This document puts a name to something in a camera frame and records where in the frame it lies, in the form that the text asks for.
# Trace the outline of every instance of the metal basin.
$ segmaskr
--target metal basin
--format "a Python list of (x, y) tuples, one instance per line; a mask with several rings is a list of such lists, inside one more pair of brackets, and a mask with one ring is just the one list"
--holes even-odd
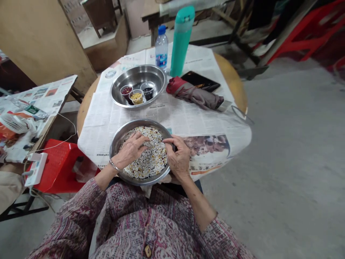
[[(109, 157), (115, 156), (119, 150), (121, 145), (121, 139), (132, 129), (139, 127), (139, 126), (146, 126), (146, 127), (152, 127), (156, 129), (163, 137), (165, 138), (171, 138), (171, 135), (169, 131), (164, 128), (161, 124), (159, 124), (156, 121), (150, 120), (150, 119), (137, 119), (133, 120), (131, 122), (128, 122), (124, 124), (114, 135), (114, 139), (112, 140), (112, 143), (110, 145), (110, 151), (109, 151)], [(153, 185), (160, 180), (162, 180), (168, 173), (170, 172), (170, 167), (167, 164), (165, 168), (157, 175), (152, 176), (150, 178), (146, 179), (136, 179), (128, 175), (126, 170), (123, 170), (118, 174), (118, 176), (124, 180), (125, 182), (136, 185), (136, 186), (145, 186), (145, 185)]]
[[(133, 90), (140, 89), (144, 82), (152, 82), (153, 98), (144, 103), (133, 105), (129, 103), (120, 93), (123, 86), (129, 85)], [(127, 109), (138, 109), (152, 103), (165, 90), (167, 85), (166, 73), (159, 67), (154, 65), (141, 65), (131, 68), (121, 74), (112, 84), (110, 95), (114, 103)]]

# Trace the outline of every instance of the small fan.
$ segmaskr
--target small fan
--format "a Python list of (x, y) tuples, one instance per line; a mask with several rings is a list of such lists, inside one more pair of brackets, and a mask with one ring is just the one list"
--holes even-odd
[(34, 133), (37, 130), (36, 122), (33, 118), (22, 118), (10, 113), (0, 115), (0, 123), (17, 134), (28, 131)]

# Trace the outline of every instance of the black phone case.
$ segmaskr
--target black phone case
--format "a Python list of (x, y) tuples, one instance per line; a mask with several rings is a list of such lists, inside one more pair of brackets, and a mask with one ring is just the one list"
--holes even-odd
[(207, 92), (213, 92), (218, 87), (220, 87), (219, 83), (216, 83), (215, 81), (212, 81), (202, 75), (199, 75), (193, 71), (189, 71), (186, 74), (184, 74), (181, 79), (184, 81), (187, 81), (188, 83), (191, 83), (196, 88), (203, 89)]

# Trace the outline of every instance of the wrist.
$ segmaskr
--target wrist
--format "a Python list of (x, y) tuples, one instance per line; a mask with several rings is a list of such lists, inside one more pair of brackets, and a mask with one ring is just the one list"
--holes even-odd
[(111, 158), (111, 161), (114, 163), (114, 165), (120, 169), (121, 171), (126, 167), (128, 166), (124, 161), (123, 159), (121, 159), (119, 157), (119, 155), (115, 155)]
[(109, 172), (110, 174), (112, 174), (113, 176), (117, 175), (119, 173), (118, 170), (116, 170), (110, 163), (108, 163), (104, 170), (106, 170), (107, 172)]
[(179, 182), (181, 183), (181, 185), (183, 184), (187, 184), (189, 182), (193, 182), (192, 178), (190, 177), (189, 175), (189, 171), (187, 172), (184, 172), (183, 174), (181, 174), (179, 177), (178, 177), (178, 180)]

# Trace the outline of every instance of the small plastic cup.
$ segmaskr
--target small plastic cup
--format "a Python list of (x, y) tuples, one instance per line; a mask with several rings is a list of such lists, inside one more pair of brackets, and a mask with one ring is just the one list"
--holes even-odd
[[(127, 91), (128, 93), (123, 94), (123, 92), (124, 92), (124, 90), (125, 90), (126, 88), (130, 88), (130, 91)], [(132, 103), (132, 101), (131, 101), (131, 99), (129, 98), (129, 95), (131, 94), (132, 91), (133, 91), (133, 87), (130, 86), (130, 85), (125, 85), (125, 86), (121, 87), (121, 89), (120, 89), (121, 95), (122, 95), (130, 104)]]
[(134, 105), (144, 103), (143, 91), (141, 91), (140, 89), (133, 90), (130, 93), (129, 98), (131, 99), (131, 101), (133, 102)]
[(155, 90), (155, 84), (151, 81), (144, 82), (140, 86), (140, 90), (143, 91), (146, 101), (153, 98), (153, 91)]

